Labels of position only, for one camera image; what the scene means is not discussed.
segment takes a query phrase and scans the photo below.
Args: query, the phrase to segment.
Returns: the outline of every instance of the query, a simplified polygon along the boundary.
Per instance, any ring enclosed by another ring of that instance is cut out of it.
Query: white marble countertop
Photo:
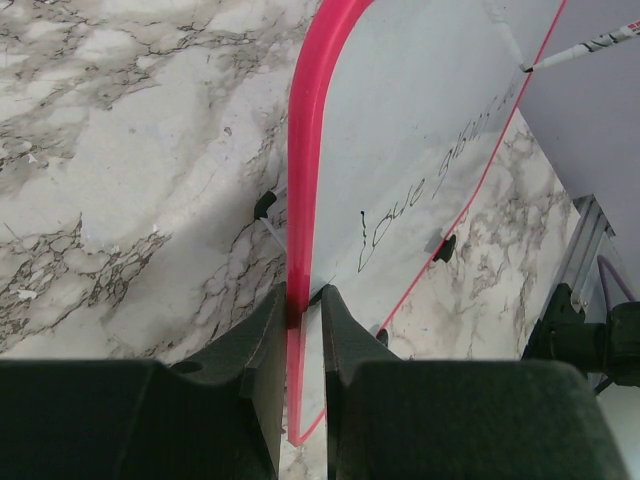
[[[317,3],[0,0],[0,355],[176,361],[282,278],[252,212]]]

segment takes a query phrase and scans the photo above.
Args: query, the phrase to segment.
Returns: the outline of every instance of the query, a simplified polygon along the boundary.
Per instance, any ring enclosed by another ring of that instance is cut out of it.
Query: purple cable
[[[600,273],[602,290],[604,290],[604,304],[607,308],[607,313],[611,311],[611,296],[609,294],[609,287],[607,285],[607,277],[605,276],[605,273],[604,273],[605,267],[607,268],[607,270],[609,270],[609,273],[611,273],[611,276],[613,277],[613,279],[616,281],[616,283],[618,284],[622,292],[626,295],[627,300],[629,300],[630,302],[635,302],[636,297],[633,295],[633,293],[631,293],[631,290],[629,289],[627,284],[624,283],[624,280],[622,279],[618,271],[615,269],[615,267],[604,256],[598,255],[598,272]]]

